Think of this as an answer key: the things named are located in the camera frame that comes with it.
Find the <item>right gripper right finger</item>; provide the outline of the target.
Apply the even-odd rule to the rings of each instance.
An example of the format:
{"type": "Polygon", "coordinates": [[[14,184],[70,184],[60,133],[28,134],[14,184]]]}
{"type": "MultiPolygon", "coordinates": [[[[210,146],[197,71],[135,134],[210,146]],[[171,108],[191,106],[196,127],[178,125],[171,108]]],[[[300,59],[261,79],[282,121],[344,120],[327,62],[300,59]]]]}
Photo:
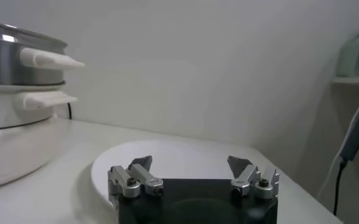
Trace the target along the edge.
{"type": "Polygon", "coordinates": [[[259,199],[272,199],[279,196],[280,175],[275,167],[261,173],[248,159],[228,156],[227,162],[233,173],[230,185],[240,197],[252,195],[259,199]]]}

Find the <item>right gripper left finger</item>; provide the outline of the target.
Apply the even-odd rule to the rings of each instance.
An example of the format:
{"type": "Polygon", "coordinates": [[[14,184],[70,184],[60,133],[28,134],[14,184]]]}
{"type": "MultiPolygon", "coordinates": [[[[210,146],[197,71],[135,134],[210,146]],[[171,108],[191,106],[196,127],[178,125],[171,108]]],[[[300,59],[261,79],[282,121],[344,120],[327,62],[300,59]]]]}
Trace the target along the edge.
{"type": "Polygon", "coordinates": [[[112,166],[107,172],[109,195],[122,195],[125,198],[137,198],[141,188],[151,196],[160,197],[164,193],[163,180],[149,171],[152,156],[135,158],[127,166],[112,166]]]}

